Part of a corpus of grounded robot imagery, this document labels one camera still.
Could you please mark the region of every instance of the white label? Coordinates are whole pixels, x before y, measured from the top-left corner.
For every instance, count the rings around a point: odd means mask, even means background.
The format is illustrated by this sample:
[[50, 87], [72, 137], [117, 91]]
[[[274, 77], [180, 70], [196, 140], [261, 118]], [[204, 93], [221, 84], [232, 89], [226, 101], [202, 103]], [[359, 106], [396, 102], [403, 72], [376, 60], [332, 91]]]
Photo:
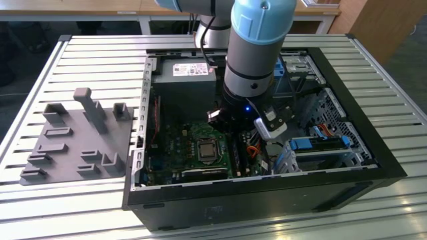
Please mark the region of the white label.
[[181, 63], [173, 65], [173, 77], [208, 75], [208, 64]]
[[268, 164], [264, 161], [260, 161], [260, 166], [262, 169], [265, 169], [268, 171]]
[[266, 112], [265, 117], [266, 117], [268, 121], [272, 121], [276, 118], [274, 111]]
[[136, 11], [117, 11], [117, 14], [136, 14]]

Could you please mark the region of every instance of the green circuit board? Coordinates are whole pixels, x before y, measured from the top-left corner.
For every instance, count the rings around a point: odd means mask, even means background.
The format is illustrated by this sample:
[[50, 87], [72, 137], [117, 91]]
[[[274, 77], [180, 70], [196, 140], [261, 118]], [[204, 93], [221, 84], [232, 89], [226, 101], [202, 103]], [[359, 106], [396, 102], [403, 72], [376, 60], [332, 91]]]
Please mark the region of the green circuit board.
[[[149, 160], [149, 179], [153, 185], [173, 183], [173, 175], [184, 170], [226, 168], [233, 177], [225, 135], [204, 122], [166, 125], [164, 130], [164, 155]], [[214, 142], [216, 159], [200, 161], [200, 141]]]

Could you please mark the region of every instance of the black robot arm segment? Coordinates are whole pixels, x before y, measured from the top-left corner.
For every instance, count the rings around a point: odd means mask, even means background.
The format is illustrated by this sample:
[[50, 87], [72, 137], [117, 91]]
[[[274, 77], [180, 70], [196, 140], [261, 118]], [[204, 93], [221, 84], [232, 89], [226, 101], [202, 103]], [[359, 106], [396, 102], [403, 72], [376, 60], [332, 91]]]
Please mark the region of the black robot arm segment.
[[[237, 132], [245, 126], [254, 126], [264, 140], [274, 138], [286, 125], [270, 105], [268, 88], [292, 26], [296, 0], [156, 0], [156, 3], [178, 12], [206, 16], [201, 17], [201, 27], [202, 20], [209, 20], [204, 29], [217, 28], [210, 31], [216, 31], [216, 36], [221, 31], [229, 33], [221, 107], [208, 112], [208, 123], [221, 132]], [[196, 36], [201, 51], [205, 35], [202, 31], [200, 39]], [[224, 44], [218, 37], [210, 39], [208, 47]]]
[[229, 20], [234, 0], [154, 0], [166, 9]]

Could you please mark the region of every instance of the slotted metal tabletop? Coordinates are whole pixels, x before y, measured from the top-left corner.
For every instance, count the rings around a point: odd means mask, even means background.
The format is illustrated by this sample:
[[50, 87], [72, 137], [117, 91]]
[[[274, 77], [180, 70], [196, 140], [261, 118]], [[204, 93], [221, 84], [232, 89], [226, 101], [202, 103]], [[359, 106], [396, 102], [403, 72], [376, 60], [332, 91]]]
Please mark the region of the slotted metal tabletop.
[[121, 211], [124, 177], [21, 186], [20, 172], [46, 103], [92, 89], [106, 107], [138, 115], [145, 49], [193, 48], [185, 35], [73, 36], [60, 41], [0, 145], [0, 239], [416, 239], [427, 232], [427, 118], [356, 40], [288, 35], [284, 47], [320, 47], [408, 177], [339, 210], [150, 233]]

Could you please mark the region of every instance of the power supply label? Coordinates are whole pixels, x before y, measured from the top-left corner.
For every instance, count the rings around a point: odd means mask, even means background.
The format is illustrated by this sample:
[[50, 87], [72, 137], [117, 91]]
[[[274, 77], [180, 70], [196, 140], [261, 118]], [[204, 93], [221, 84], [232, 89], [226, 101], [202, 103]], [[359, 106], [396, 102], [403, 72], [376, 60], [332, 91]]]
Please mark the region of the power supply label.
[[173, 77], [208, 75], [208, 64], [204, 63], [177, 63], [173, 65]]

